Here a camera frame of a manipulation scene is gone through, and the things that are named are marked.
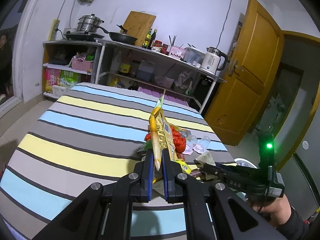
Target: round white sticker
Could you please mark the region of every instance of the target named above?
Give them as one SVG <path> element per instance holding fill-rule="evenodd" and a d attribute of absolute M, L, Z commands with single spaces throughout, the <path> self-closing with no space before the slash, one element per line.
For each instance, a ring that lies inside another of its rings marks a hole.
<path fill-rule="evenodd" d="M 307 141 L 303 141 L 302 142 L 302 147 L 305 149 L 305 150 L 308 150 L 309 148 L 309 143 Z"/>

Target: silver screw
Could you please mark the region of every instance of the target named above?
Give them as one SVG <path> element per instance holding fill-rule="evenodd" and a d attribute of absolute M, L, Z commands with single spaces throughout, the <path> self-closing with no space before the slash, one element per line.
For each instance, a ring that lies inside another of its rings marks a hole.
<path fill-rule="evenodd" d="M 99 189 L 100 188 L 100 183 L 94 182 L 90 185 L 90 188 L 92 189 Z"/>
<path fill-rule="evenodd" d="M 216 189 L 217 190 L 224 190 L 225 188 L 226 188 L 226 186 L 221 182 L 216 184 Z"/>
<path fill-rule="evenodd" d="M 139 177 L 139 175 L 138 175 L 137 173 L 134 173 L 134 172 L 133 172 L 133 173 L 130 173 L 130 174 L 129 174 L 129 178 L 130 178 L 130 179 L 137 179 L 138 177 Z"/>
<path fill-rule="evenodd" d="M 185 173 L 179 173 L 178 174 L 178 179 L 186 179 L 187 175 Z"/>

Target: human hand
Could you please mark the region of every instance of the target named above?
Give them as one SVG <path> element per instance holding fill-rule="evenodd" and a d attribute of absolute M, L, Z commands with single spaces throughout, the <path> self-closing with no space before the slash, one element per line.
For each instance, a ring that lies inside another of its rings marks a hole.
<path fill-rule="evenodd" d="M 250 199 L 246 201 L 256 212 L 259 211 L 261 203 L 254 203 Z M 276 198 L 272 202 L 266 202 L 262 209 L 261 213 L 267 213 L 270 215 L 271 220 L 269 223 L 277 228 L 280 225 L 285 224 L 291 216 L 291 206 L 286 195 L 283 195 L 282 198 Z"/>

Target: wooden cutting board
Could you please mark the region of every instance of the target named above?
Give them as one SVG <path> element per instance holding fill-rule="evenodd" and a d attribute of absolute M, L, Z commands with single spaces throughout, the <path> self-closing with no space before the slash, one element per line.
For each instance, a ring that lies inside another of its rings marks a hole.
<path fill-rule="evenodd" d="M 131 11 L 122 26 L 128 35 L 137 38 L 135 45 L 141 47 L 155 19 L 154 15 Z"/>

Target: pink utensil holder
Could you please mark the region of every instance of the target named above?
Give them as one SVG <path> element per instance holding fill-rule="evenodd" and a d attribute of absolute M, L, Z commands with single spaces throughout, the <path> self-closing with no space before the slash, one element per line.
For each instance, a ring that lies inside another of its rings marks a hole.
<path fill-rule="evenodd" d="M 186 50 L 176 47 L 176 46 L 171 46 L 170 51 L 169 51 L 169 56 L 176 58 L 176 59 L 181 59 L 184 57 Z"/>
<path fill-rule="evenodd" d="M 72 58 L 71 68 L 80 71 L 88 71 L 89 69 L 93 68 L 93 61 Z"/>

